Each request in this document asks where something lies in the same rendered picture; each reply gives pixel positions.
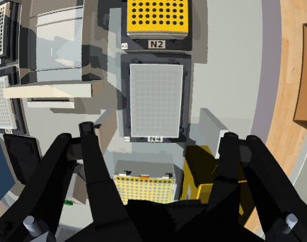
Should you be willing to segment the yellow open-top bin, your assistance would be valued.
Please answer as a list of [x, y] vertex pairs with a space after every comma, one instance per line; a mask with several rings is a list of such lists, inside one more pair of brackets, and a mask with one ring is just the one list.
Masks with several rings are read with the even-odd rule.
[[[202, 204], [207, 204], [218, 162], [219, 159], [214, 158], [208, 146], [186, 146], [178, 201], [201, 199]], [[240, 162], [238, 171], [238, 184], [241, 184], [238, 223], [245, 226], [255, 209], [255, 204]]]

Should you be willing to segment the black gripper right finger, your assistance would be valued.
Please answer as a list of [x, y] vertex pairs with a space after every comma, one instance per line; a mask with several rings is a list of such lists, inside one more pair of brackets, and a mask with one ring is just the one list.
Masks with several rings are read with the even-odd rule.
[[228, 132], [207, 108], [200, 108], [198, 130], [219, 162], [195, 242], [238, 242], [239, 162], [265, 240], [307, 242], [307, 204], [262, 140], [255, 135], [248, 135], [246, 140], [239, 139], [237, 134]]

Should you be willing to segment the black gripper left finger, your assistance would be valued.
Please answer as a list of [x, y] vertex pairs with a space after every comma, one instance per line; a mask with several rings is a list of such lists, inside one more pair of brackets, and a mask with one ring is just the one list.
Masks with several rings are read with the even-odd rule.
[[0, 242], [56, 242], [71, 177], [81, 159], [98, 242], [143, 242], [103, 158], [116, 130], [116, 106], [110, 106], [95, 123], [79, 124], [80, 137], [58, 135], [19, 198], [0, 217]]

